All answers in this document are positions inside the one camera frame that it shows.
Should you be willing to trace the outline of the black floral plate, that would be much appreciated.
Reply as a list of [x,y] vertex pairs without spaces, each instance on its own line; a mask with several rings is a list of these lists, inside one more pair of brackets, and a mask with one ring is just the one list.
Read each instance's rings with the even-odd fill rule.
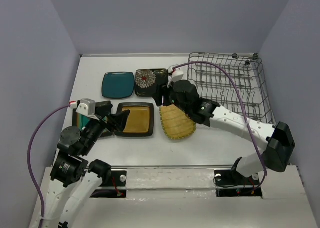
[[168,72],[165,68],[137,69],[135,72],[135,94],[140,97],[152,97],[157,86],[168,82]]

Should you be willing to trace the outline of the teal square plate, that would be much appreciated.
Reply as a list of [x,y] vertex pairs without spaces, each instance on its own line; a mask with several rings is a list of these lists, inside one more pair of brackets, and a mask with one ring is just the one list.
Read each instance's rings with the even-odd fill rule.
[[122,99],[131,96],[134,88],[133,72],[107,72],[103,77],[101,94],[105,98]]

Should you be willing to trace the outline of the yellow square plate black rim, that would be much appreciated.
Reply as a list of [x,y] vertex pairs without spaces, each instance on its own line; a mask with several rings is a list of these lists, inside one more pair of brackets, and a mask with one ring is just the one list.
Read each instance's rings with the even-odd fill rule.
[[120,137],[150,137],[154,132],[154,105],[148,102],[122,102],[117,111],[129,110],[129,116],[123,132],[115,131]]

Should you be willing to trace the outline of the teal plate black rim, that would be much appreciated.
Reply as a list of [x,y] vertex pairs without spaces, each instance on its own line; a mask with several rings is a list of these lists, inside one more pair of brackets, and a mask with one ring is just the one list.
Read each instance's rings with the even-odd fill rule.
[[[72,112],[72,125],[77,126],[79,129],[83,129],[84,126],[87,125],[89,122],[89,118],[86,116],[81,115],[80,113],[77,113],[75,109],[73,109]],[[107,129],[103,132],[103,134],[100,136],[100,138],[110,137],[114,134]]]

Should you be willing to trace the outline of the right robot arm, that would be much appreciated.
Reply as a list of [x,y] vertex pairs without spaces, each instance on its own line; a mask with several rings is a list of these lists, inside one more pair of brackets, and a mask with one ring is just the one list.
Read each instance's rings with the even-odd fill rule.
[[253,143],[255,152],[233,164],[230,178],[234,183],[241,184],[261,171],[285,172],[295,148],[286,123],[262,123],[230,111],[216,101],[201,97],[188,80],[170,86],[158,85],[152,97],[157,106],[175,105],[195,123],[230,132]]

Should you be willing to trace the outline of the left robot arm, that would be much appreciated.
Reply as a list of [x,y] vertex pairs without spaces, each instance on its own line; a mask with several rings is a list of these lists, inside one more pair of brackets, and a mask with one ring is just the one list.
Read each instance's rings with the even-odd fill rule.
[[[110,101],[105,101],[102,106],[88,98],[69,101],[49,113],[33,132],[27,149],[27,166],[40,198],[40,212],[33,227],[72,227],[84,202],[98,186],[109,183],[111,165],[98,159],[88,162],[83,157],[89,154],[105,130],[124,131],[130,111],[113,114],[112,107]],[[58,154],[50,173],[47,193],[43,195],[31,166],[32,144],[41,126],[65,108],[75,110],[89,121],[82,129],[69,126],[60,133]]]

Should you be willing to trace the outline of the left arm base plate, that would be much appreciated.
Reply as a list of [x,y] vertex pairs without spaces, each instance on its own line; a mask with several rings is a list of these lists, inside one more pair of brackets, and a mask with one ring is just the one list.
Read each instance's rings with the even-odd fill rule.
[[91,198],[126,198],[127,171],[113,170],[111,176],[93,192]]

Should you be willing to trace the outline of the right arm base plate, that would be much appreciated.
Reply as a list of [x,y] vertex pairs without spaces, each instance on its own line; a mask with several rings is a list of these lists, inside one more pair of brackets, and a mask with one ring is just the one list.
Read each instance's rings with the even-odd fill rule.
[[218,169],[214,171],[213,183],[217,197],[263,197],[257,173],[250,177],[232,176],[231,170]]

